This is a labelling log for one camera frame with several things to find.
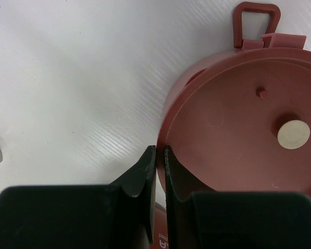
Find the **cream circular disc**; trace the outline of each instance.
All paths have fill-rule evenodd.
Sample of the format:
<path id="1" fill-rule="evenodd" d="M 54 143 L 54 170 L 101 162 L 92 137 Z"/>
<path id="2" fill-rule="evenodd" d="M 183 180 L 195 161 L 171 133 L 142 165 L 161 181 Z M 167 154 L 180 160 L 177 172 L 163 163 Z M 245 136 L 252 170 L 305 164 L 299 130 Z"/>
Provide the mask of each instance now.
<path id="1" fill-rule="evenodd" d="M 286 122 L 278 131 L 278 142 L 286 149 L 297 149 L 303 146 L 310 137 L 310 128 L 300 120 Z"/>

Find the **container handle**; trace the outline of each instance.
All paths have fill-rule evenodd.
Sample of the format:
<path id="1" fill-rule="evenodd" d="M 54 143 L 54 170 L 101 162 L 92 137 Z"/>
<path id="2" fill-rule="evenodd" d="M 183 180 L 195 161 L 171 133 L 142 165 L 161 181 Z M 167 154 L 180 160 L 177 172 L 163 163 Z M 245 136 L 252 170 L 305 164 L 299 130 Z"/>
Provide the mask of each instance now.
<path id="1" fill-rule="evenodd" d="M 241 48 L 243 45 L 242 33 L 242 12 L 269 14 L 271 19 L 268 23 L 265 34 L 274 33 L 281 17 L 281 11 L 275 4 L 261 4 L 243 2 L 236 6 L 233 12 L 233 33 L 234 48 Z"/>

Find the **red plastic container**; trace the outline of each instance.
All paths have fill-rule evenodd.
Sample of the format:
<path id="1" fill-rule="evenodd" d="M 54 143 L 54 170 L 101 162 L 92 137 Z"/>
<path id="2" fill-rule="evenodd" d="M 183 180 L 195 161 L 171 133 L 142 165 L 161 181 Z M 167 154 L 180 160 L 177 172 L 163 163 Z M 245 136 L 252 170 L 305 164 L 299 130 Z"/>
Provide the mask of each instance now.
<path id="1" fill-rule="evenodd" d="M 157 203 L 155 204 L 155 209 L 154 209 L 154 232 L 153 234 L 154 234 L 153 244 L 150 245 L 150 249 L 168 248 L 166 209 Z"/>
<path id="2" fill-rule="evenodd" d="M 242 39 L 243 11 L 270 15 L 263 40 Z M 170 145 L 216 191 L 311 195 L 311 52 L 305 36 L 275 33 L 279 20 L 276 5 L 239 4 L 235 49 L 205 58 L 174 84 L 157 142 L 164 189 Z"/>

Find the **white textured surface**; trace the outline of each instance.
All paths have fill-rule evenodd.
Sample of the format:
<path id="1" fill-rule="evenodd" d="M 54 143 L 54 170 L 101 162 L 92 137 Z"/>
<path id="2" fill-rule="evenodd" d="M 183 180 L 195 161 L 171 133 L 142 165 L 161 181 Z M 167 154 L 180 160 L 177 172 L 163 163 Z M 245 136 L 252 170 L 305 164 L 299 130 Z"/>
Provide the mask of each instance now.
<path id="1" fill-rule="evenodd" d="M 117 178 L 156 143 L 179 75 L 232 48 L 239 2 L 0 1 L 0 191 Z M 311 0 L 273 3 L 277 31 L 307 35 L 311 50 Z M 244 20 L 255 38 L 266 17 Z"/>

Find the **red plastic lid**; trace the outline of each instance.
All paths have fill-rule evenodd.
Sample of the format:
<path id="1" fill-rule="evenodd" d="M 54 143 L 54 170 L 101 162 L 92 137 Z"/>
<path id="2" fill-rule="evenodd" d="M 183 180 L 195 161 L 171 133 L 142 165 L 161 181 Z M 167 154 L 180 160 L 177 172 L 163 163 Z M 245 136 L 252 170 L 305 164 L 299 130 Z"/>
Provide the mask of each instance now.
<path id="1" fill-rule="evenodd" d="M 278 132 L 291 120 L 307 124 L 309 137 L 287 149 Z M 157 144 L 163 187 L 161 155 L 167 145 L 215 190 L 311 195 L 311 52 L 256 49 L 208 68 L 183 89 L 163 119 Z"/>

